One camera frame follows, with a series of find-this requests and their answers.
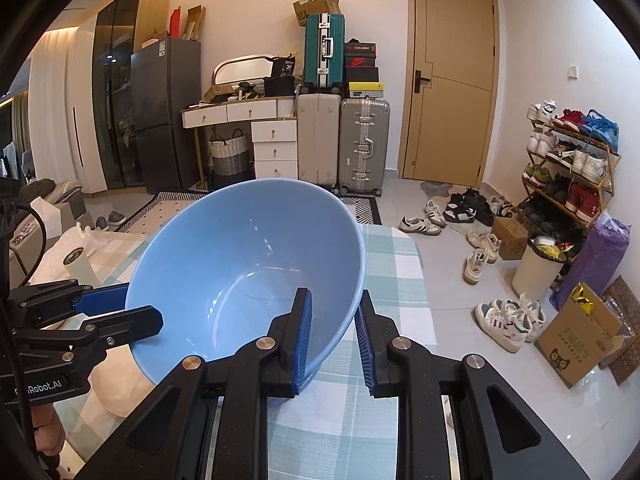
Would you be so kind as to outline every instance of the silver suitcase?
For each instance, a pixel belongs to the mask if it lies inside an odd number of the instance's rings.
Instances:
[[[388,137],[389,103],[379,99],[342,101],[338,150],[340,194],[354,191],[380,196]]]
[[[298,96],[298,178],[319,186],[338,181],[340,96]]]

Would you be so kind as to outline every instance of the bowl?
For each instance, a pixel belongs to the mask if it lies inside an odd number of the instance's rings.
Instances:
[[[140,258],[125,309],[152,305],[164,327],[134,343],[133,357],[158,384],[185,356],[233,355],[290,312],[306,287],[308,379],[353,319],[365,274],[362,231],[328,191],[284,178],[225,187],[167,222]]]

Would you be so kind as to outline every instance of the screw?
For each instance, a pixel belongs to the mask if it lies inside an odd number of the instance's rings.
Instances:
[[[255,342],[255,345],[260,350],[271,350],[274,346],[276,346],[276,341],[273,337],[261,337],[258,341]]]
[[[182,360],[182,368],[185,370],[195,370],[200,366],[202,360],[196,355],[190,355]]]
[[[471,354],[466,357],[466,364],[468,364],[472,368],[476,368],[477,370],[479,370],[484,366],[484,359],[482,358],[482,356]]]
[[[411,348],[411,340],[402,336],[395,337],[391,344],[398,350],[407,350]]]

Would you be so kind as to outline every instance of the white curtain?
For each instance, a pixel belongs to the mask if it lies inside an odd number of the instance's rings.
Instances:
[[[29,134],[38,178],[78,178],[66,113],[66,68],[77,27],[46,32],[33,49],[29,76]]]

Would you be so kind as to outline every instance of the white drawer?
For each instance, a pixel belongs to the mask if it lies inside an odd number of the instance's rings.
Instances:
[[[278,162],[267,162],[266,160],[255,161],[256,178],[293,178],[298,179],[298,162],[296,160],[280,160]]]
[[[298,160],[297,142],[257,142],[255,160]]]
[[[298,140],[298,122],[259,121],[251,123],[251,140],[253,142]]]
[[[232,103],[226,106],[226,116],[230,123],[234,121],[253,121],[256,119],[271,119],[276,115],[276,99],[266,101],[249,100],[242,103]]]
[[[226,106],[196,108],[182,114],[182,126],[185,128],[221,123],[226,123]]]
[[[278,101],[278,117],[289,117],[293,115],[293,108],[296,104],[295,97],[285,97],[277,99]]]

